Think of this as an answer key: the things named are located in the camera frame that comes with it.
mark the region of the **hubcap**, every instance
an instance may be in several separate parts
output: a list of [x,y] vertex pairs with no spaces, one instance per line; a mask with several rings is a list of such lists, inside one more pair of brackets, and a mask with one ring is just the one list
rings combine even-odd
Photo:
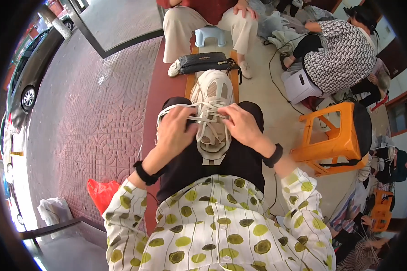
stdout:
[[30,89],[29,91],[26,92],[24,97],[22,98],[22,103],[30,107],[33,104],[33,101],[35,100],[35,91],[33,89]]

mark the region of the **wooden bench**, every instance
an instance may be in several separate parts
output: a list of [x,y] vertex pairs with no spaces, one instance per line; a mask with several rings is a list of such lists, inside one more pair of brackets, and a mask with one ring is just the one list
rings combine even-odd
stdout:
[[[191,54],[198,54],[198,53],[199,53],[199,48],[194,46],[193,49],[191,50]],[[233,60],[235,60],[236,63],[238,63],[236,51],[231,50],[230,58],[232,58]],[[237,69],[231,70],[228,77],[232,82],[234,101],[235,101],[235,103],[238,104],[238,102],[239,102],[238,70]],[[187,99],[190,99],[191,90],[193,89],[194,84],[196,84],[196,80],[197,80],[196,73],[190,73],[187,75],[187,84],[185,86],[185,95],[184,95],[184,97],[186,97]]]

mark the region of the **light blue stool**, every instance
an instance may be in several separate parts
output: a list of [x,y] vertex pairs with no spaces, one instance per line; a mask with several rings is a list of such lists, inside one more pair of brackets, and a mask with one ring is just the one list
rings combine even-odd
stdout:
[[196,47],[204,47],[206,38],[216,38],[219,47],[226,45],[225,33],[222,29],[217,26],[206,26],[195,31],[196,34]]

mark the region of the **car wheel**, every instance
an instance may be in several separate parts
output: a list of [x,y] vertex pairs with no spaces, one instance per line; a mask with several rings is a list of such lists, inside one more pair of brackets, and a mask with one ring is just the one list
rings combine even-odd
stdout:
[[12,166],[11,163],[9,163],[9,164],[6,166],[6,171],[7,171],[9,174],[12,174],[12,170],[13,170],[13,166]]
[[21,105],[26,111],[32,109],[36,100],[36,91],[32,86],[28,86],[21,95]]
[[73,22],[70,21],[70,20],[65,20],[65,21],[63,21],[63,24],[64,24],[67,28],[69,28],[70,30],[72,30],[72,29],[74,28],[74,24],[73,24]]
[[24,220],[22,219],[21,214],[16,215],[16,219],[18,220],[18,223],[21,225],[24,225]]

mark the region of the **white plastic stool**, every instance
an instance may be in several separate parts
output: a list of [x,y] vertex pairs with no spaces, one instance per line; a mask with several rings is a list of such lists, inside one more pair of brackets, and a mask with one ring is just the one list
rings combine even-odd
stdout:
[[196,47],[203,47],[205,45],[206,38],[216,38],[219,47],[226,45],[225,33],[222,29],[217,26],[206,26],[195,31],[196,34]]
[[309,81],[303,68],[286,79],[284,84],[288,100],[293,105],[298,104],[309,96],[319,98],[326,98],[328,96]]

